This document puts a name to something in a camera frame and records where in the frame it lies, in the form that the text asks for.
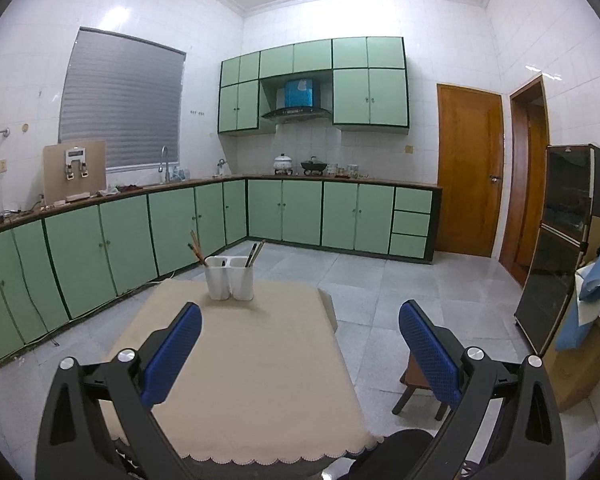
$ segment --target white utensil holder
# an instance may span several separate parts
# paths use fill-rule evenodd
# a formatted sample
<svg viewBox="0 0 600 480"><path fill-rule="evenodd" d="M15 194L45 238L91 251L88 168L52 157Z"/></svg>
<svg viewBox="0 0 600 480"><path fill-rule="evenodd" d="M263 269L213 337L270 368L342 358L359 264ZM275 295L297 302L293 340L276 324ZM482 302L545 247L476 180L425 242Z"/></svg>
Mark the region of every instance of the white utensil holder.
<svg viewBox="0 0 600 480"><path fill-rule="evenodd" d="M208 256L205 259L206 288L212 300L227 300L230 294L227 275L227 258L224 256Z"/></svg>
<svg viewBox="0 0 600 480"><path fill-rule="evenodd" d="M246 263L246 256L231 256L227 262L231 295L239 301L253 299L253 267L245 267Z"/></svg>

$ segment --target window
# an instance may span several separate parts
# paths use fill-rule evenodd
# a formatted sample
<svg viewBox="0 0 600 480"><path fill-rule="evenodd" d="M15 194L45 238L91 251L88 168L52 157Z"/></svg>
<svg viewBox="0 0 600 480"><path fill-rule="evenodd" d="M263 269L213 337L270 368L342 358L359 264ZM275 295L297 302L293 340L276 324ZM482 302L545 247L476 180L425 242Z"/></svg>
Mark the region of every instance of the window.
<svg viewBox="0 0 600 480"><path fill-rule="evenodd" d="M81 28L66 72L59 142L103 139L107 169L178 160L185 54Z"/></svg>

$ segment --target table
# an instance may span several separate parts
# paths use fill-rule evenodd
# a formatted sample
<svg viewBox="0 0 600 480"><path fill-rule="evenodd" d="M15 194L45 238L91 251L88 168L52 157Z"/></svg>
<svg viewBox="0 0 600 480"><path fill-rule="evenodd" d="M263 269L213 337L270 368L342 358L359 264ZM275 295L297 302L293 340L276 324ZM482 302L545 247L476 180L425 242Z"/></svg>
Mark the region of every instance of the table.
<svg viewBox="0 0 600 480"><path fill-rule="evenodd" d="M215 301L206 283L165 280L120 336L109 358L139 348L187 301L202 333L153 414L176 452L202 479L301 479L335 459L372 449L334 337L327 293L296 282L256 282L252 301ZM110 402L113 438L126 442Z"/></svg>

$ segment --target doorway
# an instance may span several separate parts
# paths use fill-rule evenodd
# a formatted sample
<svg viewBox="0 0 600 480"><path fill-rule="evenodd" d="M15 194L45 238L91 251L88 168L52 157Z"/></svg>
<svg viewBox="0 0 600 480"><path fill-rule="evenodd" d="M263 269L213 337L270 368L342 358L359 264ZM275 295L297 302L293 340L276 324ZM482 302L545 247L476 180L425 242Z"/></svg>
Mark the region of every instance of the doorway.
<svg viewBox="0 0 600 480"><path fill-rule="evenodd" d="M500 263L524 285L536 250L544 203L549 125L542 76L513 93L512 175Z"/></svg>
<svg viewBox="0 0 600 480"><path fill-rule="evenodd" d="M438 115L443 190L436 249L491 256L502 193L502 97L439 84Z"/></svg>

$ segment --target white tiled wall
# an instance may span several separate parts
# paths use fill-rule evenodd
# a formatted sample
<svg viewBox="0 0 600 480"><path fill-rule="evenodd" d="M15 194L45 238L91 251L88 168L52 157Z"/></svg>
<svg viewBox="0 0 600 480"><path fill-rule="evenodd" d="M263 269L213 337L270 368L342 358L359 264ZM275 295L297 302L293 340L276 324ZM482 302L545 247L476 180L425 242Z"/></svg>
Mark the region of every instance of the white tiled wall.
<svg viewBox="0 0 600 480"><path fill-rule="evenodd" d="M505 191L493 250L498 256L511 175L508 95L544 73L550 142L600 145L600 20L586 0L490 0L487 14L506 96Z"/></svg>
<svg viewBox="0 0 600 480"><path fill-rule="evenodd" d="M218 139L220 61L236 56L242 17L216 0L13 0L0 19L0 159L4 207L28 208L42 192L42 148L58 142L66 67L78 28L106 28L111 9L126 9L110 30L187 53L180 121L180 161L194 176L212 174L219 158L235 165L235 140ZM204 115L193 114L202 111ZM22 132L27 123L29 131ZM156 181L158 173L115 173L112 183Z"/></svg>
<svg viewBox="0 0 600 480"><path fill-rule="evenodd" d="M346 36L404 37L409 134L340 132L325 121L279 126L275 135L238 139L238 171L271 173L273 158L284 152L298 165L315 155L340 166L358 164L370 176L435 183L436 83L500 91L484 9L446 0L316 0L262 12L245 19L242 52Z"/></svg>

